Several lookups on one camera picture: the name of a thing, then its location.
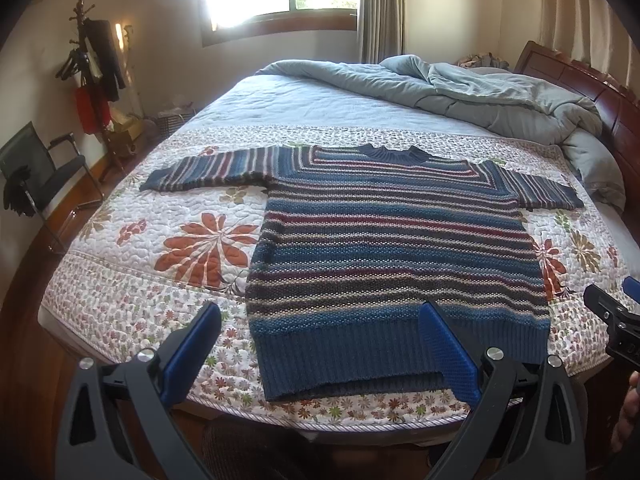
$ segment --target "blue ribbed neckline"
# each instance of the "blue ribbed neckline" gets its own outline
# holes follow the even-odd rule
[[[411,146],[408,150],[388,150],[384,146],[374,148],[372,144],[358,146],[357,150],[369,158],[391,164],[422,164],[431,155],[416,146]]]

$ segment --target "silver bolt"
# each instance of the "silver bolt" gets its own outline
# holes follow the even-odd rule
[[[504,352],[495,346],[492,346],[486,351],[486,356],[491,359],[491,361],[499,361],[504,357]]]
[[[78,366],[82,370],[88,370],[93,365],[94,365],[94,360],[91,359],[90,357],[83,357],[82,359],[80,359],[80,362],[78,363]]]
[[[559,368],[562,366],[562,359],[557,355],[550,355],[546,358],[546,362],[549,363],[553,368]]]
[[[146,363],[148,361],[151,361],[151,359],[153,359],[155,355],[156,353],[152,348],[145,348],[144,350],[141,350],[140,352],[138,352],[137,358],[138,358],[138,361],[142,361],[143,363]]]

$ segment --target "wooden headboard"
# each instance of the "wooden headboard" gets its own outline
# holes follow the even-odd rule
[[[603,123],[601,140],[616,158],[625,181],[622,219],[640,242],[640,108],[636,96],[609,75],[535,41],[526,44],[514,72],[545,79],[596,103]]]

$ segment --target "human hand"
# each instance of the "human hand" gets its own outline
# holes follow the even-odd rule
[[[629,377],[629,386],[630,389],[626,394],[625,402],[622,403],[622,408],[620,409],[620,418],[618,418],[611,436],[611,450],[614,453],[622,449],[623,444],[629,438],[636,425],[636,418],[638,418],[638,411],[640,411],[640,396],[636,390],[638,372],[633,372]]]

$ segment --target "blue gripper pad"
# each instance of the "blue gripper pad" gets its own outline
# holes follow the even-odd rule
[[[640,282],[627,276],[622,282],[622,291],[636,303],[640,303]]]
[[[206,310],[184,329],[188,330],[187,335],[164,368],[160,400],[167,408],[186,398],[220,334],[222,316],[218,306],[210,302],[202,308]]]
[[[420,308],[418,329],[456,399],[475,408],[482,396],[478,368],[431,303]]]

